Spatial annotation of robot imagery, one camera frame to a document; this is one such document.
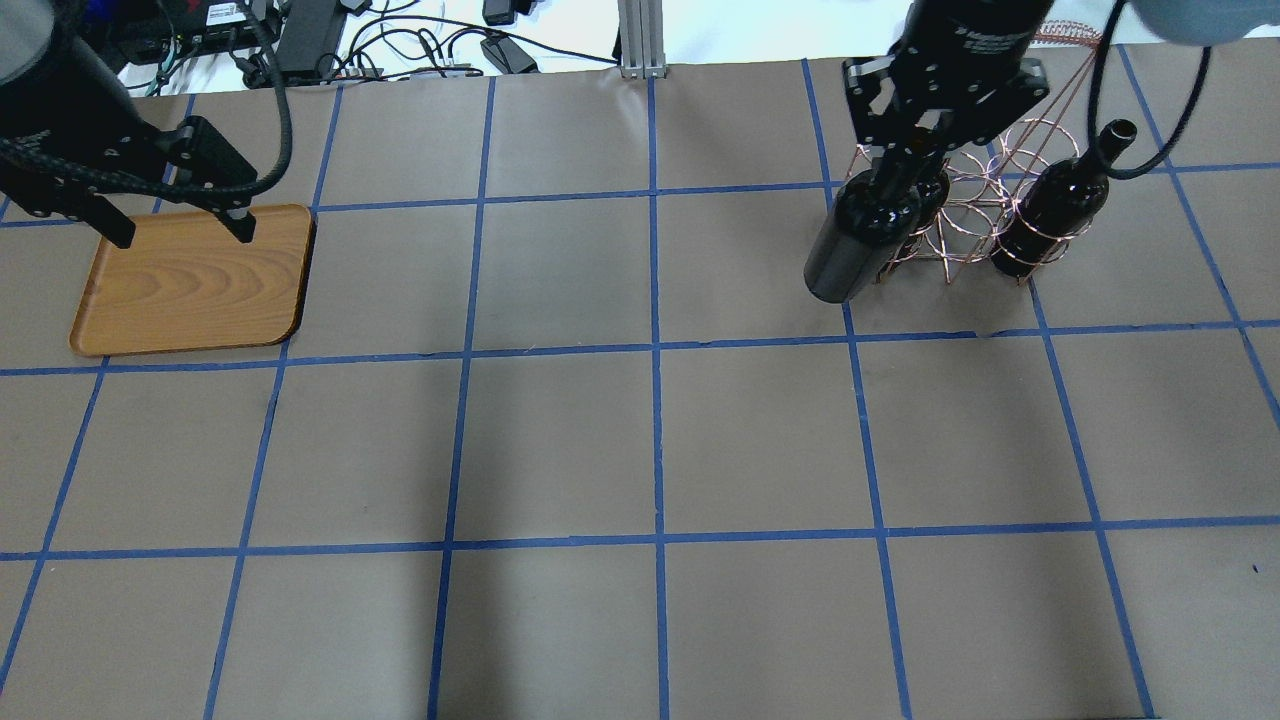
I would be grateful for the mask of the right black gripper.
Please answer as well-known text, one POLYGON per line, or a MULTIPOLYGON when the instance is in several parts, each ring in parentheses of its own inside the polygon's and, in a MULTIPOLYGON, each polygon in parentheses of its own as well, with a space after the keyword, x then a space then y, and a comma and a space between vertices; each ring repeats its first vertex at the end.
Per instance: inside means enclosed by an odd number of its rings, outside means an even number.
POLYGON ((986 145, 1050 94, 1042 60, 1027 55, 1048 1, 914 1, 881 56, 842 63, 858 145, 882 154, 901 131, 938 113, 932 142, 945 151, 986 145))

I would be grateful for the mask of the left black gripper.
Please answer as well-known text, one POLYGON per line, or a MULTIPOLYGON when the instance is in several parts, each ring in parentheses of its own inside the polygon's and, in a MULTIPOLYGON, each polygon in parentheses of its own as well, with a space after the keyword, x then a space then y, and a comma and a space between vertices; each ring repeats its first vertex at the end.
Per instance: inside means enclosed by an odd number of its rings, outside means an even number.
MULTIPOLYGON (((120 81, 78 36, 64 29, 3 31, 3 137, 49 156, 108 173, 160 182, 169 163, 174 190, 206 192, 256 181, 252 164, 207 119, 187 117, 161 128, 140 114, 120 81)), ((177 199, 214 215, 241 243, 251 243, 252 195, 177 199)), ((131 249, 136 223, 109 199, 74 193, 70 218, 111 246, 131 249)))

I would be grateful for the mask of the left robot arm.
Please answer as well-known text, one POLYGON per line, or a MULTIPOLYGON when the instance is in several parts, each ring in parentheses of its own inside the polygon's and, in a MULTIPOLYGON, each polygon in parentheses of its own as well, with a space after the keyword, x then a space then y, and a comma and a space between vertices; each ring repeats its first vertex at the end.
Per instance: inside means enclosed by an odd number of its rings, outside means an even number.
POLYGON ((64 217, 128 249, 128 193, 187 204, 242 243, 262 182, 205 118, 173 129, 146 120, 125 86, 51 1, 3 4, 3 193, 31 217, 64 217))

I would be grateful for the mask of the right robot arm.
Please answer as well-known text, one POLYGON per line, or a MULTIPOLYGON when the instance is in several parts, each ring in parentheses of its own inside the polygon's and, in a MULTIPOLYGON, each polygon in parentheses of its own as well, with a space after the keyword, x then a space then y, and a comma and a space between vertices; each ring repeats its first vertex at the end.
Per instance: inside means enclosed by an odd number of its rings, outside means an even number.
MULTIPOLYGON (((988 143, 1038 105, 1050 83, 1028 56, 1050 10, 1048 1, 914 1, 899 40, 883 56, 851 56, 841 79, 858 142, 896 154, 919 120, 937 111, 925 152, 951 152, 988 143)), ((1162 163, 1184 133, 1201 100, 1212 51, 1261 26, 1277 23, 1275 1, 1135 1, 1133 10, 1152 33, 1199 49, 1187 104, 1166 142, 1130 169, 1105 167, 1115 179, 1133 179, 1162 163)))

